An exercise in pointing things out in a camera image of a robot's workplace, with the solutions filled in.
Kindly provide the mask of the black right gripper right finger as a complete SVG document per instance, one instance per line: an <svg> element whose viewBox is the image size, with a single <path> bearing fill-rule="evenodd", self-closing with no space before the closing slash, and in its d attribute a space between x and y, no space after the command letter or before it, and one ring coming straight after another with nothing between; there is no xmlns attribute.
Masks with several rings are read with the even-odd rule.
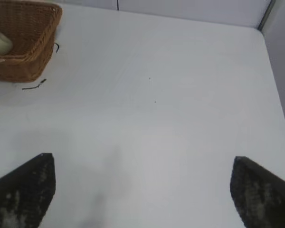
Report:
<svg viewBox="0 0 285 228"><path fill-rule="evenodd" d="M285 181L245 156L234 158L230 194L246 228L285 228Z"/></svg>

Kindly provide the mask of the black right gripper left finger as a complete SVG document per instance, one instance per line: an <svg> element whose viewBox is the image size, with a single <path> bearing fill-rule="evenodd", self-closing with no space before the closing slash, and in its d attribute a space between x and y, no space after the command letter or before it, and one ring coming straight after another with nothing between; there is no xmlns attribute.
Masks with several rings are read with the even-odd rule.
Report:
<svg viewBox="0 0 285 228"><path fill-rule="evenodd" d="M52 153L41 153L0 178L0 228L38 228L56 191Z"/></svg>

